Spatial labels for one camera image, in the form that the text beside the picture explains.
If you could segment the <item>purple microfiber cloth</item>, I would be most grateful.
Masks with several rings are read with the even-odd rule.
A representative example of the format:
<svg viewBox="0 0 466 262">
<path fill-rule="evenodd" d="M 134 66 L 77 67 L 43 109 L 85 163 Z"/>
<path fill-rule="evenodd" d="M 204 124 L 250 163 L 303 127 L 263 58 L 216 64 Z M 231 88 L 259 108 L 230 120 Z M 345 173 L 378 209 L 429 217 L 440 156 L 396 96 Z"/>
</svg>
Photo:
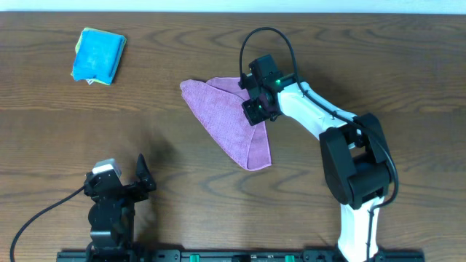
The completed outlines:
<svg viewBox="0 0 466 262">
<path fill-rule="evenodd" d="M 238 77 L 180 83 L 181 96 L 208 134 L 241 168 L 257 171 L 272 165 L 266 124 L 250 125 L 242 103 L 249 99 Z"/>
</svg>

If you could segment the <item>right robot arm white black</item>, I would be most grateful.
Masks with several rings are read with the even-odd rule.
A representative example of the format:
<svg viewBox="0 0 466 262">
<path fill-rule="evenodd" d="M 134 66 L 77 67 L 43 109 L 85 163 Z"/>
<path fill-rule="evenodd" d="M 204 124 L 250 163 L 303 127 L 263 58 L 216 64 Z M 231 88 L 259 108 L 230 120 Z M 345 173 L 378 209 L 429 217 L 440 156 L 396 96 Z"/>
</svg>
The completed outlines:
<svg viewBox="0 0 466 262">
<path fill-rule="evenodd" d="M 319 140 L 325 181 L 341 205 L 339 252 L 347 261 L 375 258 L 379 209 L 398 182 L 379 120 L 336 107 L 295 74 L 242 74 L 240 87 L 250 96 L 242 105 L 250 124 L 284 115 Z"/>
</svg>

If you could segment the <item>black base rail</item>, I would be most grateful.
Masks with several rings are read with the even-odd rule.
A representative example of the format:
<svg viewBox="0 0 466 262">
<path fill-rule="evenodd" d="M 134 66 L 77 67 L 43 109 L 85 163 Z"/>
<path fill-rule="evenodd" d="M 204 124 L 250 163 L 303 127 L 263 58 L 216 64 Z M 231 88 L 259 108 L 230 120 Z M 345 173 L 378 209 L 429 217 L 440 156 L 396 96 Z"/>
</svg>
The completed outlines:
<svg viewBox="0 0 466 262">
<path fill-rule="evenodd" d="M 57 262 L 133 261 L 133 262 L 339 262 L 345 258 L 336 250 L 313 249 L 300 252 L 180 251 L 155 250 L 141 254 L 101 254 L 92 251 L 62 251 Z"/>
</svg>

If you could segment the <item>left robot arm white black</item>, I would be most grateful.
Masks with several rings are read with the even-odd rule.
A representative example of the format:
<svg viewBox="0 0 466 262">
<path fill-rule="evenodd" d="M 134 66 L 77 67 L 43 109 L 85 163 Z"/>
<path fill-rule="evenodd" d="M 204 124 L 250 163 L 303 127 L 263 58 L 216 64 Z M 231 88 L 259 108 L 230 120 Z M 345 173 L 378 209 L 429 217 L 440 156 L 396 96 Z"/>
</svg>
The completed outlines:
<svg viewBox="0 0 466 262">
<path fill-rule="evenodd" d="M 84 194 L 94 205 L 88 214 L 90 236 L 99 250 L 128 250 L 133 245 L 135 203 L 145 201 L 157 184 L 143 154 L 138 156 L 137 181 L 122 185 L 122 172 L 115 159 L 95 164 L 86 174 Z"/>
</svg>

